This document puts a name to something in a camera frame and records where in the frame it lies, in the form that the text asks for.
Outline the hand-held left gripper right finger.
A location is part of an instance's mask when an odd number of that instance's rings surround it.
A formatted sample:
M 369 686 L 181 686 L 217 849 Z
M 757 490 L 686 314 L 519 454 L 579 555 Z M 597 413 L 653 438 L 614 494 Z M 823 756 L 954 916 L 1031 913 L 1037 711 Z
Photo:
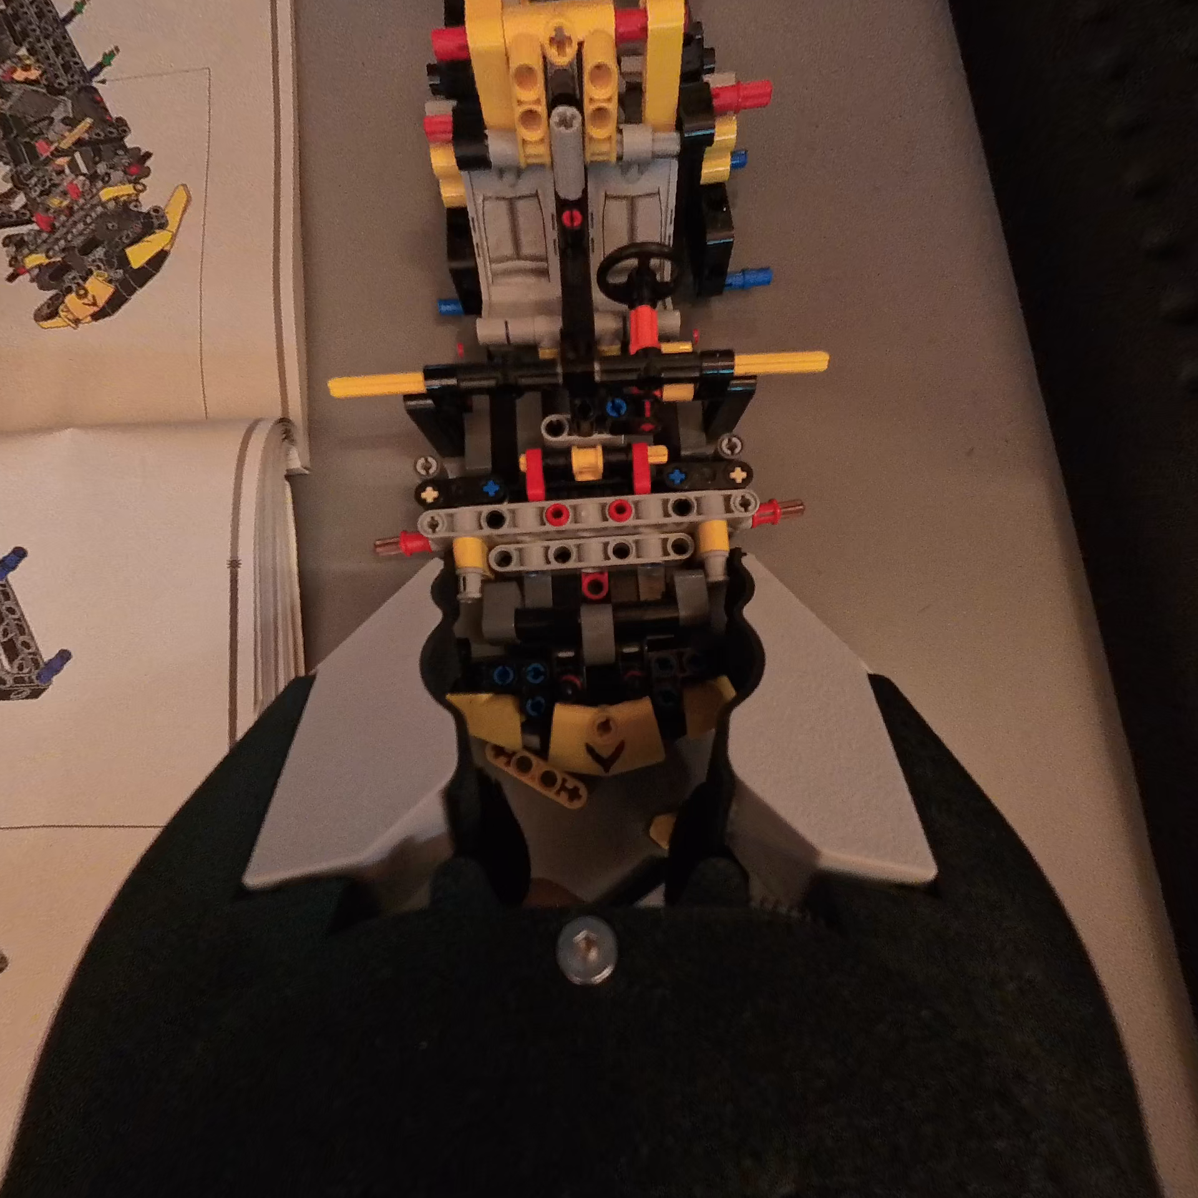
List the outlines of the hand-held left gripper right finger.
M 754 557 L 763 676 L 729 719 L 729 846 L 764 890 L 817 873 L 920 886 L 937 865 L 867 668 Z

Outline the yellow lego liftarm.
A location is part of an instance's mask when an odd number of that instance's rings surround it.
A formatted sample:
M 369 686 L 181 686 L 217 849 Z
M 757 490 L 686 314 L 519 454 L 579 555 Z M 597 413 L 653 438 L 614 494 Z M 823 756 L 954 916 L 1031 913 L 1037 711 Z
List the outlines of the yellow lego liftarm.
M 492 768 L 567 811 L 577 811 L 587 802 L 589 789 L 580 779 L 552 766 L 527 749 L 513 751 L 486 742 L 485 756 Z

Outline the black mat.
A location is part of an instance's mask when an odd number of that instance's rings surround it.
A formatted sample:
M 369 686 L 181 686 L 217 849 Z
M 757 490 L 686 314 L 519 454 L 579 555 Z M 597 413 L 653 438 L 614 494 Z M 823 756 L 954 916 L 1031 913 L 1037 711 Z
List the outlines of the black mat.
M 1195 955 L 1195 3 L 950 5 L 1178 950 Z

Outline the partly built lego car chassis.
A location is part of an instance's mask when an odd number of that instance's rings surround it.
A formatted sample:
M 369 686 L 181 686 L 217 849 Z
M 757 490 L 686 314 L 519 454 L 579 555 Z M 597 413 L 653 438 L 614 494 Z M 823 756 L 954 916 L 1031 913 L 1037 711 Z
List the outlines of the partly built lego car chassis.
M 456 578 L 448 698 L 469 735 L 580 779 L 662 762 L 731 702 L 733 535 L 800 515 L 758 500 L 737 437 L 766 377 L 818 351 L 684 340 L 733 271 L 739 119 L 770 80 L 717 72 L 689 3 L 443 3 L 423 132 L 455 297 L 480 357 L 331 380 L 402 398 L 430 453 L 415 530 L 379 557 Z

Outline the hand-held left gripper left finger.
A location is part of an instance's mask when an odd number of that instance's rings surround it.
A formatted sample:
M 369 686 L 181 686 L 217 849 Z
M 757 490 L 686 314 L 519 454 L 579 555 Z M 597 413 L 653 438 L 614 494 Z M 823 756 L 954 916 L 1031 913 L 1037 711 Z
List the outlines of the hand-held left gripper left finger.
M 455 719 L 420 652 L 442 621 L 433 560 L 318 667 L 244 883 L 349 878 L 420 892 L 452 853 Z

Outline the open instruction booklet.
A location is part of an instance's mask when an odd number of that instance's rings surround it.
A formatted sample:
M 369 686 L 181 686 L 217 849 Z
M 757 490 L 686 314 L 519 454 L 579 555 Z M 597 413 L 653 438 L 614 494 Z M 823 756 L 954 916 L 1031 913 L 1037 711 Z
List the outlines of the open instruction booklet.
M 3 1107 L 304 667 L 291 3 L 3 3 Z

